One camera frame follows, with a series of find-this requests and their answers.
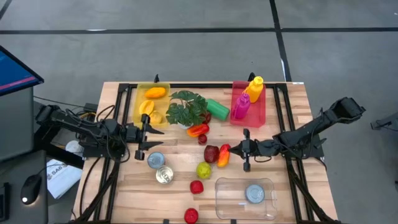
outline green plant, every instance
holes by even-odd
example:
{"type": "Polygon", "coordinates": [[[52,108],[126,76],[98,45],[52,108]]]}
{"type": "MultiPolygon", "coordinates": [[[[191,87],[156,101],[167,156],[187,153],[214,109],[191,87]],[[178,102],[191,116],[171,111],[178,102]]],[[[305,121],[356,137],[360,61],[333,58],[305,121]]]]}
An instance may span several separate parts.
{"type": "Polygon", "coordinates": [[[198,93],[182,90],[171,95],[171,100],[179,99],[181,104],[171,103],[166,119],[170,124],[181,123],[185,126],[199,125],[205,120],[201,114],[206,114],[207,102],[198,93]]]}

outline green can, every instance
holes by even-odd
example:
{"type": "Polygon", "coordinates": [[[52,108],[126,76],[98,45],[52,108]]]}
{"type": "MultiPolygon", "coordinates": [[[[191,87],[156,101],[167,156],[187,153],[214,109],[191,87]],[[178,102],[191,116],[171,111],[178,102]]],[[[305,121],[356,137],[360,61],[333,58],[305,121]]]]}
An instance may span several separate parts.
{"type": "Polygon", "coordinates": [[[222,121],[226,121],[229,115],[229,109],[227,107],[212,99],[206,99],[206,102],[207,110],[211,113],[211,115],[222,121]]]}

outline gray floor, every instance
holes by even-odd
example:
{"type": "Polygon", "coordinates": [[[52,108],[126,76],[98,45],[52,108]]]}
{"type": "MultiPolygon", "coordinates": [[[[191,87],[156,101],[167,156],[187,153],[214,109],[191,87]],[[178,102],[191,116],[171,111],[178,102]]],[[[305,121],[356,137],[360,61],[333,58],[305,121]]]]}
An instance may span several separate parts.
{"type": "MultiPolygon", "coordinates": [[[[0,30],[273,26],[266,0],[34,2],[13,0],[0,30]]],[[[282,27],[398,27],[393,0],[276,4],[282,27]]],[[[398,32],[283,37],[292,79],[305,82],[314,116],[342,96],[367,109],[359,121],[322,134],[339,219],[397,223],[398,140],[396,133],[372,131],[369,123],[398,111],[398,32]]],[[[97,102],[104,81],[149,81],[156,73],[170,81],[230,81],[250,72],[284,80],[274,33],[2,35],[0,44],[45,78],[35,87],[37,96],[75,104],[97,102]]],[[[50,223],[68,220],[75,190],[50,206],[50,223]]]]}

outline wooden table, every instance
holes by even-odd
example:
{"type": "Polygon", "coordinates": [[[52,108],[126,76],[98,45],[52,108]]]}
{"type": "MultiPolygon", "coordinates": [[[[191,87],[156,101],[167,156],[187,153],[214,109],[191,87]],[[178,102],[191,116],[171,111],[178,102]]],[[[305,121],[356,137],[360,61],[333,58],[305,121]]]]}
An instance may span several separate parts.
{"type": "MultiPolygon", "coordinates": [[[[118,85],[118,82],[104,83],[98,111],[115,103],[118,85]]],[[[312,120],[305,86],[296,83],[287,83],[287,86],[295,126],[299,128],[312,120]]],[[[232,89],[192,88],[190,90],[201,94],[205,98],[219,101],[228,108],[230,107],[232,89]]],[[[123,96],[122,98],[118,116],[120,123],[125,97],[123,96]]],[[[134,105],[134,100],[135,93],[132,94],[130,106],[134,105]]],[[[283,100],[281,100],[281,105],[285,127],[289,128],[283,100]]],[[[132,110],[129,111],[129,120],[131,120],[132,110]]],[[[127,163],[122,164],[119,171],[112,223],[162,223],[165,218],[169,219],[171,223],[184,223],[184,212],[190,207],[198,210],[198,223],[230,223],[230,220],[219,219],[215,212],[215,182],[220,177],[268,178],[274,183],[277,194],[277,218],[273,221],[238,220],[238,223],[295,223],[286,163],[282,156],[275,156],[266,163],[252,161],[251,172],[245,173],[243,171],[243,160],[239,156],[231,154],[227,167],[223,169],[213,167],[211,178],[202,181],[205,191],[202,194],[192,195],[189,185],[191,181],[198,179],[195,171],[197,164],[203,161],[203,150],[205,147],[199,146],[197,138],[189,137],[177,125],[170,125],[168,128],[160,130],[165,134],[148,134],[148,141],[163,141],[164,144],[153,147],[150,152],[159,151],[165,155],[167,165],[174,170],[172,183],[167,185],[158,183],[155,179],[156,170],[147,165],[146,159],[144,161],[135,160],[134,151],[137,145],[130,144],[129,149],[132,152],[132,158],[127,163]]],[[[249,130],[252,139],[260,140],[271,139],[273,135],[280,132],[274,93],[271,89],[266,90],[266,124],[258,129],[249,128],[249,130]]],[[[232,126],[229,122],[221,122],[213,118],[210,122],[210,132],[207,136],[207,144],[221,146],[228,143],[231,146],[235,146],[243,139],[243,127],[232,126]]],[[[94,158],[91,158],[85,162],[82,180],[86,178],[88,169],[94,160],[94,158]]],[[[104,159],[101,159],[97,163],[90,175],[83,198],[83,209],[90,204],[97,194],[103,161],[104,159]]],[[[312,158],[304,160],[303,163],[310,193],[326,214],[337,219],[325,168],[312,158]]],[[[76,214],[78,214],[82,185],[83,181],[80,182],[73,209],[76,214]]],[[[306,219],[301,193],[299,193],[299,199],[303,219],[306,219]]],[[[105,217],[108,194],[105,195],[104,201],[101,207],[101,219],[105,217]]]]}

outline yellow bottle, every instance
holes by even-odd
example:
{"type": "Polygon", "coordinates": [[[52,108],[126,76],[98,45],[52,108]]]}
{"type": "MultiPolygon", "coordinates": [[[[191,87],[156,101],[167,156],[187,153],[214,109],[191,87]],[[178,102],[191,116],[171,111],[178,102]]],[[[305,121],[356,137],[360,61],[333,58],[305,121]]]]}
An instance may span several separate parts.
{"type": "Polygon", "coordinates": [[[255,103],[260,94],[264,85],[262,84],[264,80],[261,77],[255,77],[253,81],[250,82],[249,86],[243,91],[243,93],[247,93],[250,96],[250,102],[255,103]]]}

